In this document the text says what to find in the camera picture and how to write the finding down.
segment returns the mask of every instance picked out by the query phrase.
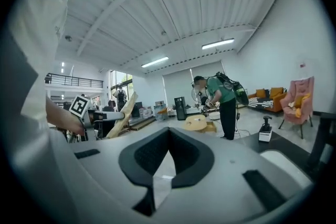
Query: man in green shirt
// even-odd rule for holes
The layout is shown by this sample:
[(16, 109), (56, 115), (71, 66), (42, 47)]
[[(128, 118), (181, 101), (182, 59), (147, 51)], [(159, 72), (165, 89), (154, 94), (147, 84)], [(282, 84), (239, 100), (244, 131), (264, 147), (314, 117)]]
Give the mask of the man in green shirt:
[(236, 96), (233, 90), (228, 90), (217, 77), (205, 79), (201, 76), (194, 78), (194, 84), (201, 90), (207, 88), (210, 94), (210, 100), (207, 101), (206, 106), (210, 108), (219, 101), (219, 112), (221, 114), (220, 122), (222, 124), (224, 136), (233, 140), (235, 136), (236, 125)]

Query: black railing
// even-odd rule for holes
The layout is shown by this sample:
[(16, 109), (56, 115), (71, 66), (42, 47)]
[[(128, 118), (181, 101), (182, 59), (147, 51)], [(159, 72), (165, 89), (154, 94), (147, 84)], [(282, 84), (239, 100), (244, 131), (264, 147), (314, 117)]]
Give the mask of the black railing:
[(84, 79), (70, 76), (63, 76), (49, 73), (45, 78), (46, 84), (57, 84), (66, 86), (81, 86), (81, 87), (94, 87), (103, 88), (102, 80)]

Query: black velcro strip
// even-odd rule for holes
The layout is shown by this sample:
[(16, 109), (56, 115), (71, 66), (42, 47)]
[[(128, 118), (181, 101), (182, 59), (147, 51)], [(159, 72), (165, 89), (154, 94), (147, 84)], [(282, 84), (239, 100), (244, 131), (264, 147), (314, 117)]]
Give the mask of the black velcro strip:
[(92, 155), (96, 155), (98, 153), (100, 153), (99, 150), (88, 150), (88, 151), (76, 152), (75, 156), (77, 159), (82, 159), (82, 158), (90, 157)]
[(286, 202), (282, 194), (259, 171), (249, 170), (243, 176), (268, 212)]

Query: white box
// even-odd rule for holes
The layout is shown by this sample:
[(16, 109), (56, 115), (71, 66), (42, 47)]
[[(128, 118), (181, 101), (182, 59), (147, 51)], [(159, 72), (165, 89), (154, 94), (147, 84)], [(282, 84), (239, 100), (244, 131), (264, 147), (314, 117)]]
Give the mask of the white box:
[(269, 132), (259, 132), (259, 141), (269, 142), (272, 136), (272, 127)]

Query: chair leg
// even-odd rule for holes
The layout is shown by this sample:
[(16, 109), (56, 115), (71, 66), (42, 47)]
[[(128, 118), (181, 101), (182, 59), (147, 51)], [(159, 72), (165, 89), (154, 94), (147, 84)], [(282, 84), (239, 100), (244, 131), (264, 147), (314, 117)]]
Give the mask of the chair leg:
[(311, 122), (311, 116), (309, 115), (310, 127), (313, 127), (313, 123)]
[(280, 126), (279, 126), (279, 128), (278, 129), (280, 129), (281, 128), (281, 126), (283, 125), (283, 122), (285, 121), (285, 119), (282, 121), (282, 123), (280, 124)]
[(301, 139), (303, 139), (302, 124), (300, 125), (300, 129), (301, 129)]

